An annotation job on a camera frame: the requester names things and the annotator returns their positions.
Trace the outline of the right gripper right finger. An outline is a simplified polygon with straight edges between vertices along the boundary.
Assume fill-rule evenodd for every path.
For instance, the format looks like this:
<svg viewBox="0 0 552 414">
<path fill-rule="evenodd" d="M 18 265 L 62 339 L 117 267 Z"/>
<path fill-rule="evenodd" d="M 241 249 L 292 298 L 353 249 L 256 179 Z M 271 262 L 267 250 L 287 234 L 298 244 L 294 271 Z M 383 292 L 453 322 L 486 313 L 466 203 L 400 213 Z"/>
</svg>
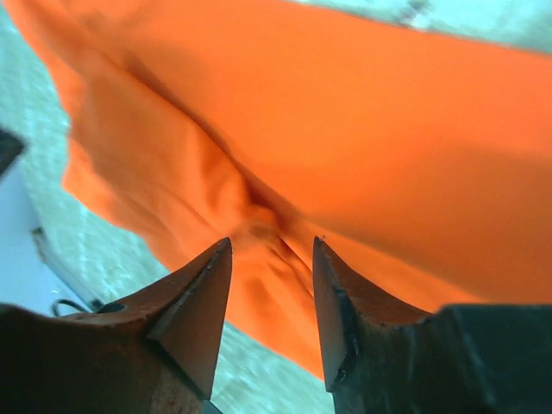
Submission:
<svg viewBox="0 0 552 414">
<path fill-rule="evenodd" d="M 361 354 L 361 326 L 399 326 L 431 314 L 395 298 L 350 267 L 320 237 L 313 242 L 313 287 L 326 390 L 336 392 Z"/>
</svg>

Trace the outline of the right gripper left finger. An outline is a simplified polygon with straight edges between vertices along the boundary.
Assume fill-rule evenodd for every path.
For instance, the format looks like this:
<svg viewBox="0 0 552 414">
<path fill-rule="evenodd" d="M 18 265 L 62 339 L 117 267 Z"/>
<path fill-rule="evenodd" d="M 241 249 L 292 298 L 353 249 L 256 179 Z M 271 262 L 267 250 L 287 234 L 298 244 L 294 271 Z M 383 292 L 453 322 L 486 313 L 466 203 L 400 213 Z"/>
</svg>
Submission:
<svg viewBox="0 0 552 414">
<path fill-rule="evenodd" d="M 94 313 L 63 317 L 67 399 L 207 399 L 232 272 L 224 238 L 189 264 Z"/>
</svg>

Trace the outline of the orange t shirt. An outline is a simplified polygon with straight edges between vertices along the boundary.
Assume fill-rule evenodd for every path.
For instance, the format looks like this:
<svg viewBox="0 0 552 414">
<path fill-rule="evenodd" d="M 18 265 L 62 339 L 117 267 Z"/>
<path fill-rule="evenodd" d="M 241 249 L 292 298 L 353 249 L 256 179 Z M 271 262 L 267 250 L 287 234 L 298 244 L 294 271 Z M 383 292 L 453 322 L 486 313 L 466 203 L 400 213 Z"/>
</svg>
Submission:
<svg viewBox="0 0 552 414">
<path fill-rule="evenodd" d="M 424 311 L 551 299 L 551 58 L 290 1 L 8 1 L 71 127 L 65 189 L 316 376 L 318 236 Z"/>
</svg>

